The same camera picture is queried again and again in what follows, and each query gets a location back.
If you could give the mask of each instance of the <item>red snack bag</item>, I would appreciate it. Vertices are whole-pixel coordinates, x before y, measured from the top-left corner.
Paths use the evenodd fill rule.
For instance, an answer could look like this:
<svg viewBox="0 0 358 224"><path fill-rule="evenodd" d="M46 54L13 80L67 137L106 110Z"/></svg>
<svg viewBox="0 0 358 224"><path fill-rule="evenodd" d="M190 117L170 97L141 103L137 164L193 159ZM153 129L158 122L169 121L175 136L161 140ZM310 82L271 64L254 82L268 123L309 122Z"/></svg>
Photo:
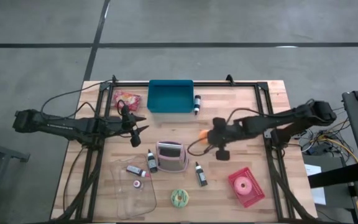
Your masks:
<svg viewBox="0 0 358 224"><path fill-rule="evenodd" d="M113 96L112 103L114 103L114 106L117 107L117 102L119 100L123 100L125 102L125 104L129 107L129 110L136 111L137 108L139 107L140 99L141 99L141 97L139 95L135 95L132 93L125 93L121 90L118 90L115 92L115 94ZM124 105L121 102L118 105L118 108L121 109L123 106Z"/></svg>

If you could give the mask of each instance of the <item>pink container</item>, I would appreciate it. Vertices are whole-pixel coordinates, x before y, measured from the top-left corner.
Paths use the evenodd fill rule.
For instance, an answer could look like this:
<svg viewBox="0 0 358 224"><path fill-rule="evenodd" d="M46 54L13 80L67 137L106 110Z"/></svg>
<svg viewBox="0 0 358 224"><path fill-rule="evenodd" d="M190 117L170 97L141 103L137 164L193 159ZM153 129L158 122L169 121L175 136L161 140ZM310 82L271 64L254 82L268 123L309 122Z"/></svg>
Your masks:
<svg viewBox="0 0 358 224"><path fill-rule="evenodd" d="M184 145L176 142L160 141L155 145L157 151L157 167L165 172L183 172L187 168L189 158Z"/></svg>
<svg viewBox="0 0 358 224"><path fill-rule="evenodd" d="M234 185L234 182L238 177L246 177L252 184L251 190L246 190L245 195L239 194L236 190L236 186ZM255 180L254 176L252 175L251 171L248 167L243 168L229 176L229 184L232 187L234 193L236 194L237 198L239 199L240 203L245 207L248 208L249 206L257 203L259 200L262 200L265 198L265 194L262 191L262 189L259 187L258 182Z"/></svg>

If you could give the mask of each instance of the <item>orange object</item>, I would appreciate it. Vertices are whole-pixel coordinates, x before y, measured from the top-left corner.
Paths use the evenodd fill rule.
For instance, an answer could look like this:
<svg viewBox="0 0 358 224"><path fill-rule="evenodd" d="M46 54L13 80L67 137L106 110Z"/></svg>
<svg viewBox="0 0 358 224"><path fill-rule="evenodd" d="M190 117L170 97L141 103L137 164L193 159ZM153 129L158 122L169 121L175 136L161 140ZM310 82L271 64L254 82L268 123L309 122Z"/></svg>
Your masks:
<svg viewBox="0 0 358 224"><path fill-rule="evenodd" d="M200 134L198 135L198 139L206 138L209 130L202 130L200 131ZM200 141L203 144L208 144L208 140L204 139Z"/></svg>

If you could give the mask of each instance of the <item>green donut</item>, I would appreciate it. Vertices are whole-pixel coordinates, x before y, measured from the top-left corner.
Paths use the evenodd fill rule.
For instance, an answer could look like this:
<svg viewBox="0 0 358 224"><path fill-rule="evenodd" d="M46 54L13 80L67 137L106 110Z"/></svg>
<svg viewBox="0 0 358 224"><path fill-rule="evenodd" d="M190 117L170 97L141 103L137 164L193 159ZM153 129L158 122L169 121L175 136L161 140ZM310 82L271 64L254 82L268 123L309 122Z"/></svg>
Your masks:
<svg viewBox="0 0 358 224"><path fill-rule="evenodd" d="M189 202L189 194L186 190L176 189L171 194L171 203L176 208L183 208Z"/></svg>

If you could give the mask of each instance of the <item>wooden tabletop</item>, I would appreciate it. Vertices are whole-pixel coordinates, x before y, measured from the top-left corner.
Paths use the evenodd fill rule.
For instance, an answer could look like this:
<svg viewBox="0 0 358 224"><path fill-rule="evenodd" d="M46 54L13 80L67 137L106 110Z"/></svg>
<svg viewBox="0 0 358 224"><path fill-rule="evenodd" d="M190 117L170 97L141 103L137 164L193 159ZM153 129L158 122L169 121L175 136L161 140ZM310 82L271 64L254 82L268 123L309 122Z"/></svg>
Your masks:
<svg viewBox="0 0 358 224"><path fill-rule="evenodd" d="M281 80L266 82L268 82L274 112L278 113L290 109L284 82ZM83 86L87 87L95 83L97 82L84 82ZM155 210L131 220L120 220L117 217L114 182L109 170L113 161L135 155L146 155L148 149L155 152L157 141L175 141L187 146L197 140L200 130L213 127L212 119L214 117L227 118L230 112L238 107L257 110L257 104L252 87L195 87L195 94L201 95L202 98L201 109L197 116L194 114L152 114L146 107L147 87L122 87L115 88L115 90L123 90L142 96L141 106L136 114L145 116L147 120L139 122L138 126L150 125L150 127L141 133L142 144L135 148L131 146L128 138L113 137L106 140L94 210L94 222L277 221L262 136L228 144L226 149L231 152L230 161L217 161L214 151L211 151L201 157L189 155L190 162L185 172L171 174L158 171L152 174L157 198ZM81 93L79 105L87 101L96 106L97 96L98 86L85 90ZM110 114L117 115L115 108L111 110ZM254 115L248 111L238 111L233 119ZM93 117L93 112L84 107L78 112L76 118L83 117ZM205 147L202 144L195 145L192 150L201 152ZM80 150L81 146L76 141L69 143L51 218L56 218L63 212L63 188L74 158ZM285 150L284 161L290 188L306 210L317 217L301 151L296 146L290 146ZM85 157L86 153L83 152L73 169L73 174L68 183L66 206L80 189ZM196 161L204 169L208 181L208 185L202 188L199 187L196 180ZM227 181L228 175L244 167L249 167L265 194L263 200L249 208L244 208L239 203ZM170 196L174 189L185 189L189 193L190 200L185 208L179 209L171 205ZM286 210L282 192L280 197L283 209ZM85 203L84 207L85 214L88 204Z"/></svg>

